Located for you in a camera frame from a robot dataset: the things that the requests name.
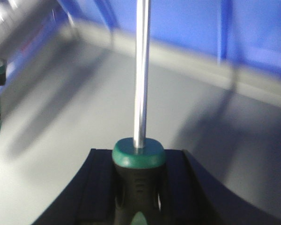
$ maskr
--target black rubber grip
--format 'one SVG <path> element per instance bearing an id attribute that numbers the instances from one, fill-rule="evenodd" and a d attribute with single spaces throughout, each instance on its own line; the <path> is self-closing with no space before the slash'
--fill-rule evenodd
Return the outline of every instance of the black rubber grip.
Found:
<path id="1" fill-rule="evenodd" d="M 114 225 L 130 225 L 139 211 L 145 216 L 148 225 L 163 225 L 158 195 L 161 191 L 161 173 L 165 172 L 165 166 L 152 169 L 115 167 L 119 176 Z"/>

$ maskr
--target metal shaft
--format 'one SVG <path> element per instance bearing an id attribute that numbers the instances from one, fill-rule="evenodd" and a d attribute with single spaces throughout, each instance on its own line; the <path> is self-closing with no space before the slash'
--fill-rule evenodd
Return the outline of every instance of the metal shaft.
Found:
<path id="1" fill-rule="evenodd" d="M 133 145 L 145 147 L 148 90 L 148 58 L 150 33 L 150 0 L 137 0 L 136 68 Z"/>

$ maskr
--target grey floor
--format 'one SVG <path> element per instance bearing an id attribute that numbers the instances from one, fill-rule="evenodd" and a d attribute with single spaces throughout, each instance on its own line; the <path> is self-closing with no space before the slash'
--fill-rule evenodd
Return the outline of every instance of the grey floor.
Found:
<path id="1" fill-rule="evenodd" d="M 90 148 L 132 136 L 134 58 L 58 41 L 1 95 L 0 225 L 30 224 Z M 281 219 L 281 109 L 233 88 L 150 65 L 147 136 L 190 151 L 228 189 Z"/>

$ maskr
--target blue wall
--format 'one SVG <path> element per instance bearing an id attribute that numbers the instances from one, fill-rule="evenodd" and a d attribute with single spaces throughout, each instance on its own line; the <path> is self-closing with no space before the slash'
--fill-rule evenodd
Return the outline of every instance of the blue wall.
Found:
<path id="1" fill-rule="evenodd" d="M 76 18 L 135 32 L 136 0 L 59 0 Z M 281 0 L 151 0 L 151 37 L 281 77 Z"/>

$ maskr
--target black plastic holder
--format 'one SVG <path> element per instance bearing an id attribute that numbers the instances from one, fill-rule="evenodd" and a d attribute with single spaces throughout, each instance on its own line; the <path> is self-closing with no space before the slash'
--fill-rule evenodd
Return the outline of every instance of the black plastic holder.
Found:
<path id="1" fill-rule="evenodd" d="M 180 150 L 165 150 L 167 162 L 160 176 L 160 199 L 164 224 L 224 224 L 205 199 L 194 173 Z M 35 221 L 34 225 L 114 225 L 120 176 L 111 150 L 92 149 L 72 181 Z"/>

